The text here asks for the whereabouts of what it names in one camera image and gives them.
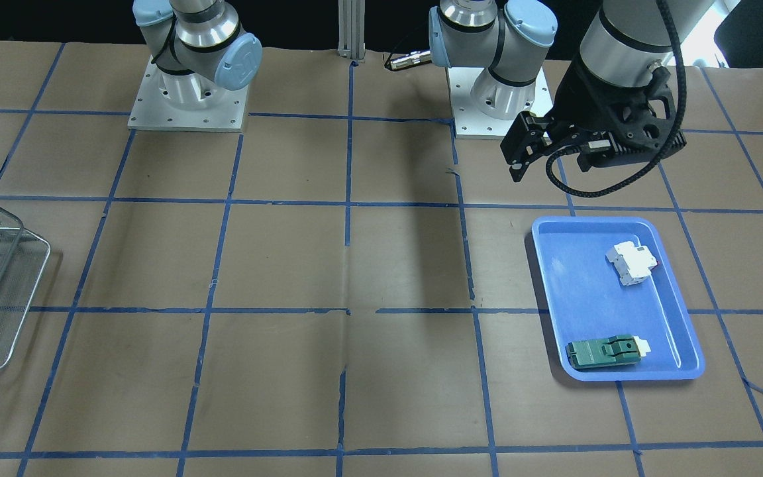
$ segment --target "light blue joint cap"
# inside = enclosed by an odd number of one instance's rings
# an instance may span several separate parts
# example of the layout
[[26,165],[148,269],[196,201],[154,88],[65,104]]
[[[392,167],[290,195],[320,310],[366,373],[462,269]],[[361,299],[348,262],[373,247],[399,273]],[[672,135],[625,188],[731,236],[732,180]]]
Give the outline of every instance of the light blue joint cap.
[[440,26],[440,12],[437,7],[429,10],[429,48],[432,50],[432,63],[443,68],[451,68],[446,45],[443,42],[443,30]]
[[170,0],[134,0],[131,6],[138,27],[151,27],[172,18]]
[[252,33],[243,33],[225,48],[214,75],[215,84],[231,91],[246,87],[258,73],[263,57],[261,42]]
[[508,0],[505,16],[511,27],[530,42],[549,48],[555,40],[558,19],[538,0]]

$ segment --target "green terminal block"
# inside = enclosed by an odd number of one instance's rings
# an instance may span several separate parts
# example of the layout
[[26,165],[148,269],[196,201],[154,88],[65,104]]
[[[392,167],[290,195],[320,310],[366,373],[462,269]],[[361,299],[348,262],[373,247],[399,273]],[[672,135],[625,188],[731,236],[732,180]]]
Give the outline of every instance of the green terminal block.
[[567,356],[575,369],[633,364],[639,362],[649,351],[646,339],[632,335],[573,341],[567,344]]

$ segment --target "blue tray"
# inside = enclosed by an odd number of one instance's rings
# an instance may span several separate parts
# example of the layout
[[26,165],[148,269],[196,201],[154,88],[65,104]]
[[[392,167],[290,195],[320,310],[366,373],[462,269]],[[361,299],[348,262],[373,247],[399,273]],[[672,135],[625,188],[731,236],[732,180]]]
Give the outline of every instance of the blue tray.
[[[636,217],[541,217],[532,225],[561,366],[580,381],[692,380],[705,371],[691,318],[655,227]],[[646,245],[652,277],[624,287],[605,253],[619,242]],[[638,364],[573,368],[570,341],[636,335],[652,352]]]

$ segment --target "metal post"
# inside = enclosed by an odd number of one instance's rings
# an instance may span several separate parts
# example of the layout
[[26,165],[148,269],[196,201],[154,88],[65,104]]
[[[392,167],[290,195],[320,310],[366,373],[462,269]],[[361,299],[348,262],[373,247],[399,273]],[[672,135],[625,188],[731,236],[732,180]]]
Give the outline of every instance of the metal post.
[[363,61],[364,0],[338,0],[340,3],[340,43],[337,52],[343,58]]

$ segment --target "white mounting plate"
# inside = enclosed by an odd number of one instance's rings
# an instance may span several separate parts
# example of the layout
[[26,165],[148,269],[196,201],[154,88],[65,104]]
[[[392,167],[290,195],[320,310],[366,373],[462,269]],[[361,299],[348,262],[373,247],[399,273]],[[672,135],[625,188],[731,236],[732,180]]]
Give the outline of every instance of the white mounting plate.
[[239,133],[246,118],[249,87],[222,91],[219,102],[208,109],[178,109],[161,93],[160,72],[154,64],[146,66],[137,99],[131,108],[128,128],[139,131],[200,131]]
[[[479,73],[484,68],[448,68],[449,99],[452,100],[452,112],[455,118],[455,136],[463,139],[503,139],[511,128],[514,120],[504,121],[488,117],[479,111],[470,99],[470,90],[476,82]],[[538,93],[530,111],[538,117],[549,112],[552,108],[552,97],[543,69],[535,80]]]

